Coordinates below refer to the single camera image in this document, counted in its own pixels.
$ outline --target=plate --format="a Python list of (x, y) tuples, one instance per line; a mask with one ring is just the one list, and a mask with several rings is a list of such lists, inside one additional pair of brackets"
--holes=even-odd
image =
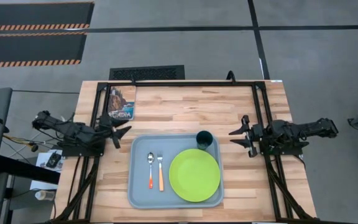
[(221, 172), (209, 153), (187, 149), (179, 153), (169, 168), (169, 182), (179, 197), (189, 202), (210, 198), (219, 187)]

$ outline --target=small bottle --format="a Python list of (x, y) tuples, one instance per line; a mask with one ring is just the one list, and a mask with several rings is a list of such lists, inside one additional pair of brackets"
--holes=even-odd
[(35, 197), (38, 200), (53, 200), (55, 198), (55, 192), (47, 191), (47, 190), (40, 190), (37, 193), (35, 193)]

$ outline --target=concrete floor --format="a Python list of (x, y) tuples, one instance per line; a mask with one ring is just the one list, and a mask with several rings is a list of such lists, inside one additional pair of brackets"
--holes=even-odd
[[(257, 0), (255, 8), (260, 26), (358, 25), (358, 1)], [(246, 0), (96, 0), (91, 28), (251, 24)], [(311, 138), (304, 150), (318, 216), (358, 223), (358, 131), (346, 121), (358, 113), (358, 30), (281, 30), (261, 35), (270, 77), (283, 80), (294, 122), (327, 117), (339, 130), (336, 139)], [(109, 68), (181, 64), (187, 79), (222, 79), (228, 70), (237, 79), (262, 79), (252, 31), (144, 32), (88, 35), (79, 65), (0, 68), (0, 87), (79, 91), (83, 80), (108, 79)], [(38, 111), (67, 118), (76, 99), (76, 95), (15, 92), (7, 125), (13, 135), (32, 138), (36, 132), (30, 122)], [(12, 151), (2, 145), (1, 154), (9, 156)], [(34, 156), (29, 150), (22, 154)], [(45, 221), (50, 211), (51, 207), (18, 210), (13, 223)]]

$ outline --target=floor mat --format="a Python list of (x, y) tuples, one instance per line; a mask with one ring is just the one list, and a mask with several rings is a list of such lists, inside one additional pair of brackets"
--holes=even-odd
[(86, 34), (0, 35), (0, 67), (76, 65), (81, 62)]
[(109, 80), (184, 80), (184, 65), (110, 68)]
[(87, 28), (93, 2), (0, 4), (0, 30)]

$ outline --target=spoon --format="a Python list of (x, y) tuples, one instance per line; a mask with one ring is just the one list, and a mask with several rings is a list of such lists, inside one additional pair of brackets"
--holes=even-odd
[(150, 164), (150, 178), (149, 178), (149, 188), (152, 189), (153, 188), (153, 178), (152, 178), (152, 163), (154, 161), (154, 155), (150, 152), (147, 155), (147, 161)]

